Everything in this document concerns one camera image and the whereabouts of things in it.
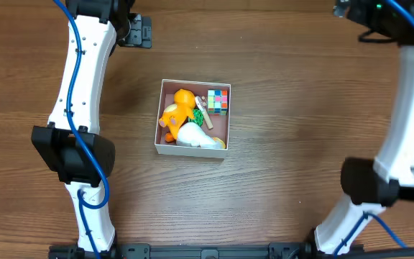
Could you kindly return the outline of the orange bear figurine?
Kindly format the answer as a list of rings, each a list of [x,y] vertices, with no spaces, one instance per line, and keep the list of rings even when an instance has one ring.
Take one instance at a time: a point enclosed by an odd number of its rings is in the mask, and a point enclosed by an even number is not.
[[[158,123],[161,127],[167,127],[172,137],[176,140],[181,126],[187,118],[195,119],[193,109],[196,106],[196,98],[191,91],[180,89],[174,95],[174,103],[169,105]]]

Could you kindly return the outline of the green round lid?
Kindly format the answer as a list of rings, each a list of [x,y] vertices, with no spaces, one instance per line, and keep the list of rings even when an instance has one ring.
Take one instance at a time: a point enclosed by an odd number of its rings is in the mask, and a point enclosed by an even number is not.
[[[203,121],[204,121],[204,116],[202,111],[200,111],[199,109],[194,109],[193,110],[193,116],[194,118],[190,118],[188,117],[188,121],[189,122],[194,122],[196,123],[199,127],[201,127],[203,125]]]

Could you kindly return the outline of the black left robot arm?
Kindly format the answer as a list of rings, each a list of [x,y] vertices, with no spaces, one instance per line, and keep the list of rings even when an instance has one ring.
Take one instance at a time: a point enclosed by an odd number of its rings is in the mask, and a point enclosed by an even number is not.
[[[149,48],[151,20],[130,0],[55,0],[68,19],[68,54],[60,91],[47,125],[31,141],[70,194],[78,241],[49,249],[50,258],[121,258],[109,216],[108,177],[115,146],[100,135],[99,108],[106,66],[114,49]]]

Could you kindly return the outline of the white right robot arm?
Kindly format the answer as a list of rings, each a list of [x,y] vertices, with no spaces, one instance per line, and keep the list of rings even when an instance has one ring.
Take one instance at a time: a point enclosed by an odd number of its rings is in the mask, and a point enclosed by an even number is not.
[[[396,201],[414,201],[414,1],[348,0],[333,8],[366,27],[358,39],[395,43],[400,49],[399,86],[386,139],[373,159],[347,158],[341,168],[343,195],[300,254],[347,258],[351,244]]]

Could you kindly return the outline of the white wooden rattle drum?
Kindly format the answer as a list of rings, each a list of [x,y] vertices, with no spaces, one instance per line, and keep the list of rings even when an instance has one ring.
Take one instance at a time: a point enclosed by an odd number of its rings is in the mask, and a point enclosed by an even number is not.
[[[195,102],[196,102],[196,105],[197,105],[198,109],[199,109],[199,110],[201,111],[201,113],[203,114],[203,118],[204,118],[204,120],[206,121],[207,128],[208,128],[209,130],[212,130],[212,129],[213,129],[213,124],[212,124],[212,121],[211,121],[211,119],[210,119],[210,117],[209,117],[209,115],[208,115],[207,110],[205,109],[205,107],[204,107],[204,105],[203,105],[202,98],[201,98],[200,96],[196,96],[196,97],[195,97]]]

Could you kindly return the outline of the white cardboard box pink interior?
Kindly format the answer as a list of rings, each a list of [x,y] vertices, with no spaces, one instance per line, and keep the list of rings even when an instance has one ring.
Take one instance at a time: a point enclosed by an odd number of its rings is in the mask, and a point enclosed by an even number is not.
[[[226,144],[225,149],[203,149],[199,147],[185,147],[176,145],[175,142],[165,142],[165,135],[170,132],[167,127],[161,127],[158,123],[159,118],[162,116],[164,110],[174,103],[174,95],[180,90],[185,89],[191,91],[194,96],[200,96],[203,101],[203,105],[207,110],[207,98],[208,90],[220,89],[227,90],[229,92],[229,110],[226,116],[208,114],[213,129],[208,129],[206,121],[203,121],[201,129],[209,137],[217,137],[224,141]],[[226,83],[208,83],[199,81],[180,81],[172,79],[164,79],[161,83],[161,92],[159,107],[157,112],[157,124],[155,132],[155,147],[159,154],[163,155],[184,155],[202,158],[225,158],[228,152],[229,144],[229,130],[230,130],[230,104],[231,104],[231,85]]]

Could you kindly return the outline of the multicolour puzzle cube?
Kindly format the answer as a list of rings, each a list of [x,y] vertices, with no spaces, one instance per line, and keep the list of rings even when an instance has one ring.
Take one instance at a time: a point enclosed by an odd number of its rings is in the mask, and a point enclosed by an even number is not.
[[[227,90],[208,90],[207,112],[226,116],[229,110],[229,92]]]

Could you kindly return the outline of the white plush duck orange feet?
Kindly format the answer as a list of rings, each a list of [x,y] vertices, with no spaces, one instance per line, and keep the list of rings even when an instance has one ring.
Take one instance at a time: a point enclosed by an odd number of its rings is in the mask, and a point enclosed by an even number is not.
[[[175,139],[170,132],[165,135],[165,142],[175,142],[185,147],[199,147],[203,149],[225,149],[226,144],[217,137],[209,137],[195,122],[185,123],[178,131]]]

